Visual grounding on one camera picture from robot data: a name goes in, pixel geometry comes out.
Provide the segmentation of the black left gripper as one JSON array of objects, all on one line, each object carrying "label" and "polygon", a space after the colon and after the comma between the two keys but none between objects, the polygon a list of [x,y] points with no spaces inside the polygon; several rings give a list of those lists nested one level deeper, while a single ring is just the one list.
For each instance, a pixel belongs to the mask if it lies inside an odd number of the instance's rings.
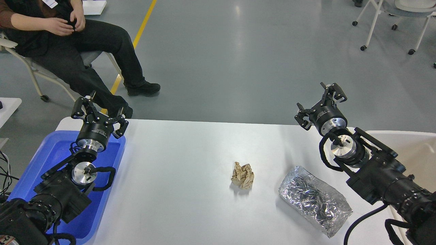
[{"label": "black left gripper", "polygon": [[124,136],[129,122],[129,108],[120,108],[116,114],[109,115],[108,125],[99,124],[99,112],[94,106],[93,99],[96,91],[90,96],[79,97],[73,106],[71,118],[83,120],[83,125],[75,141],[81,148],[92,149],[96,152],[106,150],[111,134],[115,138]]}]

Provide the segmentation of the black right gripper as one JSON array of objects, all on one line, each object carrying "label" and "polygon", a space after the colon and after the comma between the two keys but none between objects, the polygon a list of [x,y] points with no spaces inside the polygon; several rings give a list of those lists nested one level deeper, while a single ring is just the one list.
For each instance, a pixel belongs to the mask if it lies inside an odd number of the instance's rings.
[{"label": "black right gripper", "polygon": [[326,85],[321,82],[320,84],[324,89],[320,107],[305,109],[297,103],[298,111],[294,118],[304,130],[310,130],[314,124],[320,135],[325,136],[329,132],[347,128],[347,120],[337,107],[337,103],[347,101],[347,96],[337,83]]}]

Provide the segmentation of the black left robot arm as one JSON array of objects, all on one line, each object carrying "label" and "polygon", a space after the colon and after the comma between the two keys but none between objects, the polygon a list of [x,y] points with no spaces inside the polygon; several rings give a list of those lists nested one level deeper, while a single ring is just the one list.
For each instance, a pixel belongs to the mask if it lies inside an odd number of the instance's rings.
[{"label": "black left robot arm", "polygon": [[90,205],[92,191],[105,191],[114,181],[112,166],[94,166],[99,152],[107,148],[109,138],[121,138],[132,116],[131,107],[124,105],[117,113],[105,115],[93,104],[96,92],[75,101],[71,117],[83,120],[71,155],[42,174],[36,195],[25,201],[14,198],[1,204],[1,241],[12,245],[58,245],[60,240],[76,244],[69,233],[59,233],[61,221],[69,223]]}]

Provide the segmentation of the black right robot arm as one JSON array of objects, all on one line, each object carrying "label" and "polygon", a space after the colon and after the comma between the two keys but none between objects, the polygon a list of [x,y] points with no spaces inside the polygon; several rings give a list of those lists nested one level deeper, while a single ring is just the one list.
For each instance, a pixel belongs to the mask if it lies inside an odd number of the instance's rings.
[{"label": "black right robot arm", "polygon": [[405,228],[407,239],[413,245],[436,243],[435,193],[414,182],[414,175],[404,175],[405,166],[397,161],[397,152],[360,128],[347,129],[347,119],[337,107],[347,96],[333,83],[321,83],[321,100],[309,109],[297,103],[295,116],[305,130],[314,125],[322,136],[319,151],[322,162],[330,169],[345,172],[347,185],[371,205],[382,201],[383,206],[358,218],[347,230],[344,244],[353,229],[364,219],[392,206],[402,221],[386,219],[385,228],[394,245],[402,241],[393,227]]}]

